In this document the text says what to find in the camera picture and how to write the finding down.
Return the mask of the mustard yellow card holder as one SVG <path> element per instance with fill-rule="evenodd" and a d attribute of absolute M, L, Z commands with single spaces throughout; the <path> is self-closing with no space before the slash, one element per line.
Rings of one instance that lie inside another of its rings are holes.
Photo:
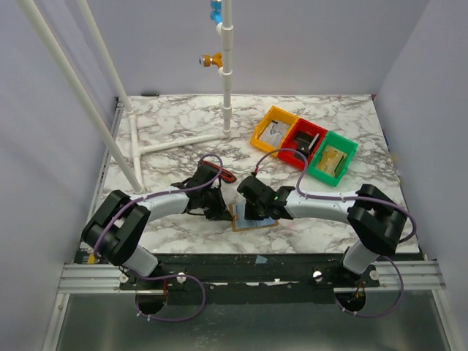
<path fill-rule="evenodd" d="M 231 221 L 233 232 L 263 229 L 268 227 L 276 227 L 279 225 L 279 221 L 272 218 L 248 219 L 245 202 L 231 203 L 229 205 L 229 211 L 233 217 L 233 220 Z"/>

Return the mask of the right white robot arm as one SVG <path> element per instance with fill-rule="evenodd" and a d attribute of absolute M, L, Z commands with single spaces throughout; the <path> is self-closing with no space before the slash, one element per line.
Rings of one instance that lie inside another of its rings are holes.
<path fill-rule="evenodd" d="M 255 219 L 324 219 L 350 225 L 358 237 L 341 259 L 341 269 L 362 275 L 377 258 L 391 256 L 399 245 L 408 215 L 377 187 L 364 184 L 356 192 L 306 193 L 294 186 L 277 190 L 256 176 L 237 188 L 246 200 L 246 215 Z"/>

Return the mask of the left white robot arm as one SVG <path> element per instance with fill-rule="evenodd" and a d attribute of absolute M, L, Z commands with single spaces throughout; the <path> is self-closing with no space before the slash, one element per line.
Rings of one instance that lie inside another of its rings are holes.
<path fill-rule="evenodd" d="M 176 214 L 201 216 L 208 221 L 231 221 L 232 215 L 222 197 L 219 168 L 201 162 L 195 174 L 157 194 L 131 198 L 121 190 L 112 191 L 83 228 L 81 240 L 103 260 L 116 267 L 150 276 L 158 259 L 139 245 L 148 223 Z"/>

